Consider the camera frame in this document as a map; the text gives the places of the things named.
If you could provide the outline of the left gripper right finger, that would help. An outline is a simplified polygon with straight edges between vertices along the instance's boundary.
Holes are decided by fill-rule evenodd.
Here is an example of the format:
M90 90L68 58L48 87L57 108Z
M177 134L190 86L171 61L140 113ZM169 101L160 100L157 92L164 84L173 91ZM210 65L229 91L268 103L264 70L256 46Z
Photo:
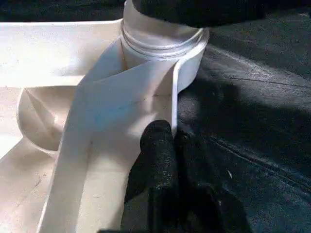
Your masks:
M208 147L195 134L175 135L180 225L186 233L250 233L242 203L226 191Z

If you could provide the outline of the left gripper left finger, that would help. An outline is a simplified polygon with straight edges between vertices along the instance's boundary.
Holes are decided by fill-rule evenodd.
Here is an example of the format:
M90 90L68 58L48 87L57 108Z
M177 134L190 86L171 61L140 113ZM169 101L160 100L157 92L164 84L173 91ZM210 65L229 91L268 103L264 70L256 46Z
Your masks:
M128 233L176 233L178 172L170 124L150 123L139 145L128 177L121 228Z

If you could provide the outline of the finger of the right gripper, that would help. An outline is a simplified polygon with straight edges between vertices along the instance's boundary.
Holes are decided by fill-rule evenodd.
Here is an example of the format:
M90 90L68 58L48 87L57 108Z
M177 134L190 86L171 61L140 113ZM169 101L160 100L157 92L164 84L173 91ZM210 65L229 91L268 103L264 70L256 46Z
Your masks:
M133 5L145 16L196 28L259 20L269 13L311 8L309 0L134 0Z

